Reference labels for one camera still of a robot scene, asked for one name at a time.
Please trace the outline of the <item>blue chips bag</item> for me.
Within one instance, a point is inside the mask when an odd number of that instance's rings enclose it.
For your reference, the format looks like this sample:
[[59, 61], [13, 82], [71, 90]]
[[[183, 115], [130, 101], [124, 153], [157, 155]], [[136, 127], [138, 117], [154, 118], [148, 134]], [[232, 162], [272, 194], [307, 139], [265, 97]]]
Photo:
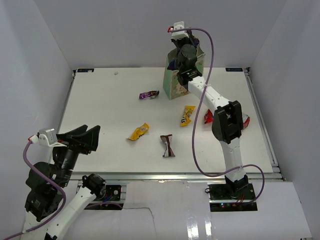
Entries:
[[169, 60], [167, 69], [170, 71], [185, 72], [192, 69], [197, 58], [197, 47], [199, 45], [199, 39], [195, 37], [191, 31], [187, 31], [187, 36], [181, 39], [171, 39], [171, 42], [176, 47], [175, 56], [172, 60]]

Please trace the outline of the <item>green paper gift bag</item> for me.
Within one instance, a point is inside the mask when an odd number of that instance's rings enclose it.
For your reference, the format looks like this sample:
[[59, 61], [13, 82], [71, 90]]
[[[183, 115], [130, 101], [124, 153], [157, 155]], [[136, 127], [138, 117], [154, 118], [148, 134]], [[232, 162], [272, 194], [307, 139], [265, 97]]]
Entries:
[[[196, 68], [202, 74], [204, 72], [205, 53], [200, 46], [196, 48]], [[180, 85], [178, 81], [178, 71], [165, 69], [163, 77], [163, 90], [169, 100], [174, 100], [189, 94], [189, 92]]]

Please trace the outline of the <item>purple candy bar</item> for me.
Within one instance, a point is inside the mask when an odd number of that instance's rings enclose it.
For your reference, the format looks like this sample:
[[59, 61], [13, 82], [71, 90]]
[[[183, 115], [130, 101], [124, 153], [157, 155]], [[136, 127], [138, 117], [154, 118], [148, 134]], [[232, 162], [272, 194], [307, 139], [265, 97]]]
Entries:
[[139, 100], [154, 99], [159, 95], [159, 90], [151, 90], [139, 94]]

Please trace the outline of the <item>yellow candy pack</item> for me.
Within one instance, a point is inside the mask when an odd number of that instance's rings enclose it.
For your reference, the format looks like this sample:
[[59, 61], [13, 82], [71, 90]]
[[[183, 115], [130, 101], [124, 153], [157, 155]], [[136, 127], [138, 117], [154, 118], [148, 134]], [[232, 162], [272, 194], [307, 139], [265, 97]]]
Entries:
[[145, 133], [147, 133], [149, 128], [150, 128], [149, 125], [147, 123], [144, 123], [140, 127], [137, 127], [126, 139], [130, 141], [136, 141]]
[[180, 120], [181, 127], [185, 127], [191, 123], [191, 115], [192, 115], [193, 111], [195, 110], [195, 108], [196, 108], [195, 105], [185, 105], [184, 106], [182, 118]]

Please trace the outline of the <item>red snack bag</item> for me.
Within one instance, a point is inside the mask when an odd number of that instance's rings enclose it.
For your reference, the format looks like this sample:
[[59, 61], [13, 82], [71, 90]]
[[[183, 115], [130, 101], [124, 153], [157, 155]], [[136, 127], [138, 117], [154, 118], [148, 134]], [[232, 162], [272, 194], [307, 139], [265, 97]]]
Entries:
[[[246, 129], [248, 125], [250, 124], [251, 118], [245, 114], [242, 113], [242, 121], [243, 121], [243, 128]], [[214, 116], [213, 113], [208, 109], [203, 117], [203, 123], [204, 124], [209, 124], [214, 121]]]

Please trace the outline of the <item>brown white candy bar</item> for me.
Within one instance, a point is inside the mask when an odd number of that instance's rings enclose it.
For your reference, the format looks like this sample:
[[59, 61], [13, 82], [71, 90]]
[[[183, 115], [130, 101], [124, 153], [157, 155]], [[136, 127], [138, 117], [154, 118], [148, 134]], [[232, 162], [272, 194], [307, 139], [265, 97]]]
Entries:
[[174, 154], [172, 148], [171, 148], [171, 141], [172, 141], [172, 134], [168, 135], [161, 135], [160, 139], [165, 145], [165, 151], [162, 155], [163, 158], [170, 158], [170, 157], [175, 157], [176, 155]]

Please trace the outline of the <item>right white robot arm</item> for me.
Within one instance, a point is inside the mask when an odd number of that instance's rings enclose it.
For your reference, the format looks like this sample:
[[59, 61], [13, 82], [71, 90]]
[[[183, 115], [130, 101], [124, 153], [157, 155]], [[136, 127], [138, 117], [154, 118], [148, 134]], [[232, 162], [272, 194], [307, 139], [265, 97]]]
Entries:
[[199, 99], [203, 99], [203, 103], [213, 114], [211, 129], [221, 144], [227, 171], [224, 174], [225, 192], [229, 198], [236, 200], [243, 195], [244, 188], [249, 184], [240, 150], [240, 138], [244, 128], [241, 104], [237, 100], [229, 101], [208, 86], [203, 74], [196, 67], [197, 47], [190, 37], [171, 41], [176, 46], [174, 69], [178, 71], [179, 84]]

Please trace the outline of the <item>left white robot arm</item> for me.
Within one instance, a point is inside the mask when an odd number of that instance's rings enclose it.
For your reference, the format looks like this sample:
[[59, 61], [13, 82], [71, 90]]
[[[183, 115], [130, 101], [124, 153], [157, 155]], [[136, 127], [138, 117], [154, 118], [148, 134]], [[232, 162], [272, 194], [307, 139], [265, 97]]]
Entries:
[[[95, 152], [99, 144], [101, 127], [88, 128], [86, 124], [66, 133], [57, 134], [53, 128], [43, 128], [28, 139], [22, 157], [30, 170], [26, 185], [30, 188], [25, 211], [32, 214], [36, 226], [25, 230], [36, 240], [61, 240], [80, 213], [94, 199], [105, 196], [106, 182], [98, 174], [82, 177], [82, 185], [74, 198], [67, 202], [64, 192], [69, 184], [79, 155]], [[32, 144], [52, 148], [53, 163], [44, 161], [31, 164], [27, 151]]]

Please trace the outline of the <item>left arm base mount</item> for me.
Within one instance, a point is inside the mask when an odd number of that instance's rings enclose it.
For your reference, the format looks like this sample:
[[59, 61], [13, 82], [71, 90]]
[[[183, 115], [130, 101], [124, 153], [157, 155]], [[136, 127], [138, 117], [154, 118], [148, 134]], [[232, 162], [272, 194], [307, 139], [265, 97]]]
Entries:
[[120, 201], [121, 185], [81, 185], [78, 187], [76, 197], [85, 198], [92, 201]]

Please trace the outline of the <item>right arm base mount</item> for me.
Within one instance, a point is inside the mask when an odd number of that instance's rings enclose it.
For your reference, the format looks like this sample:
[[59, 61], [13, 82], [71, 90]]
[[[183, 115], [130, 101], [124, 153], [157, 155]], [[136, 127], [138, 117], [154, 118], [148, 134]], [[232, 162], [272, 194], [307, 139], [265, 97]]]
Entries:
[[237, 192], [232, 192], [226, 183], [210, 184], [204, 192], [209, 196], [212, 213], [255, 212], [258, 210], [256, 202], [249, 203], [256, 197], [251, 183]]

